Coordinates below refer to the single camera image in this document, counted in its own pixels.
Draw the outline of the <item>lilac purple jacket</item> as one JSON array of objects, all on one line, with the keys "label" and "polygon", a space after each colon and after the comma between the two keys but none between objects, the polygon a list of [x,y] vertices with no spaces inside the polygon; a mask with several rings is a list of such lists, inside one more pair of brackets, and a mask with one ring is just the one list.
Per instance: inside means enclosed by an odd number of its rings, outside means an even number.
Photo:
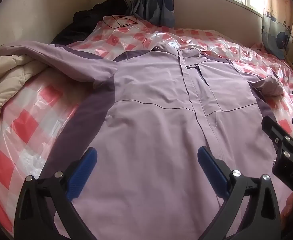
[{"label": "lilac purple jacket", "polygon": [[248,177],[271,174],[275,148],[262,130],[282,96],[259,76],[196,48],[157,46],[113,60],[34,41],[0,46],[93,84],[54,143],[42,177],[89,147],[97,165],[73,204],[98,239],[197,239],[223,201],[197,161],[201,146]]}]

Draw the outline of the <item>blue patterned curtain left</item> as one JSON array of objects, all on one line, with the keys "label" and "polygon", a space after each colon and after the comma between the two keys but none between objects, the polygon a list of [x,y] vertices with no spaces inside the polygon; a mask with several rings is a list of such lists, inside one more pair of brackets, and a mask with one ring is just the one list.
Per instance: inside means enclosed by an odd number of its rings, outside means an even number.
[{"label": "blue patterned curtain left", "polygon": [[174,0],[134,0],[133,15],[153,25],[175,26]]}]

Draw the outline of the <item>black clothing pile by wall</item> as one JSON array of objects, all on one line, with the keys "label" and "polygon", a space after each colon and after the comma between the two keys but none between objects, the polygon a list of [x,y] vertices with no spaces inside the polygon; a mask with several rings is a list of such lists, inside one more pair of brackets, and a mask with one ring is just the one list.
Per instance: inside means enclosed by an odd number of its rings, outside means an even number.
[{"label": "black clothing pile by wall", "polygon": [[129,7],[125,0],[106,0],[90,10],[78,11],[73,22],[55,36],[51,44],[69,45],[85,40],[105,16],[128,15]]}]

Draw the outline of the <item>blue patterned curtain right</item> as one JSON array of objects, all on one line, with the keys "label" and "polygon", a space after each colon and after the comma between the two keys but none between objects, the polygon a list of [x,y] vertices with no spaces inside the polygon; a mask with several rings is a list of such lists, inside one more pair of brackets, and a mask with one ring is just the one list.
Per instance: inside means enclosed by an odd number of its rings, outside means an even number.
[{"label": "blue patterned curtain right", "polygon": [[264,0],[261,40],[280,60],[293,53],[293,1]]}]

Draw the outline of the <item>red checked plastic bed cover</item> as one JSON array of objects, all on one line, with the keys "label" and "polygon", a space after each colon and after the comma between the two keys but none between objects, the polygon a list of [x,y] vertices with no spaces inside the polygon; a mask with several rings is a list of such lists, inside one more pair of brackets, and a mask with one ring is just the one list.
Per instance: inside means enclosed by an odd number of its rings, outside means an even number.
[{"label": "red checked plastic bed cover", "polygon": [[[83,42],[68,48],[113,60],[127,51],[150,51],[167,45],[196,48],[205,55],[228,59],[235,68],[259,76],[274,72],[282,96],[266,99],[279,125],[293,137],[293,71],[275,56],[236,44],[208,30],[170,29],[147,21],[116,27],[107,17]],[[25,178],[41,176],[51,149],[93,84],[72,79],[55,67],[31,77],[2,107],[0,114],[0,224],[14,234],[15,211]]]}]

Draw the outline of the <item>beige quilted blanket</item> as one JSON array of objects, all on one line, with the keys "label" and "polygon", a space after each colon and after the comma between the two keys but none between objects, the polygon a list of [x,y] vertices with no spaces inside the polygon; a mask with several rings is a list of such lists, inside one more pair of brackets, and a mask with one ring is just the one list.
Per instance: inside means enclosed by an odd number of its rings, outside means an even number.
[{"label": "beige quilted blanket", "polygon": [[0,56],[0,114],[8,100],[46,67],[27,55]]}]

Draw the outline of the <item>blue patterned curtain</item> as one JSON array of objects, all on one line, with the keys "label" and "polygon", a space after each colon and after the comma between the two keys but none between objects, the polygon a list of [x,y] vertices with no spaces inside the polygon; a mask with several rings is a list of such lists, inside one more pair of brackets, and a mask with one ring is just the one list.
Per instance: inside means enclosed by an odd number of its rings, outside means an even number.
[{"label": "blue patterned curtain", "polygon": [[153,25],[175,26],[174,0],[134,0],[133,15]]},{"label": "blue patterned curtain", "polygon": [[293,53],[293,1],[264,0],[261,40],[280,60]]}]

